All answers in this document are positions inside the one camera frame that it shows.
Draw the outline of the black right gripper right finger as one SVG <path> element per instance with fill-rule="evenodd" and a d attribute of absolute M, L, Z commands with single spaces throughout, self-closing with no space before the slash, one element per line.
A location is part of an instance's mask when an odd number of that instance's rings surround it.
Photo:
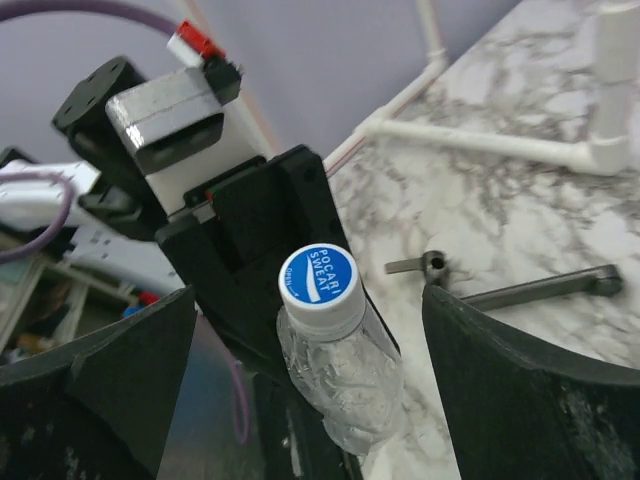
<path fill-rule="evenodd" d="M 639 372 L 427 286 L 422 321 L 463 479 L 636 479 Z"/>

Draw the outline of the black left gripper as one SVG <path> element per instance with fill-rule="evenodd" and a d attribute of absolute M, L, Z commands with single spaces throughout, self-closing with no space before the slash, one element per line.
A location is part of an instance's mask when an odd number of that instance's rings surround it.
<path fill-rule="evenodd" d="M 276 335 L 284 260 L 311 243 L 349 246 L 321 158 L 299 145 L 254 157 L 184 195 L 156 242 L 231 353 L 252 373 L 268 479 L 359 479 L 356 456 L 327 436 L 294 388 Z"/>

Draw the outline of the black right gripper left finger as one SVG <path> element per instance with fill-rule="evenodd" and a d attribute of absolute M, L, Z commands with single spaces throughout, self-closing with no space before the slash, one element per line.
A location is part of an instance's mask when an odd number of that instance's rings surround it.
<path fill-rule="evenodd" d="M 4 479 L 157 476 L 196 323 L 177 290 L 1 369 Z"/>

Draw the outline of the blue white cap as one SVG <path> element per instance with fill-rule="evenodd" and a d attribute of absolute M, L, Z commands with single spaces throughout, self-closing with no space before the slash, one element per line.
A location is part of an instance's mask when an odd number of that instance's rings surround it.
<path fill-rule="evenodd" d="M 278 288 L 291 323 L 310 335 L 351 331 L 366 311 L 355 260 L 334 244 L 310 244 L 293 252 L 280 268 Z"/>

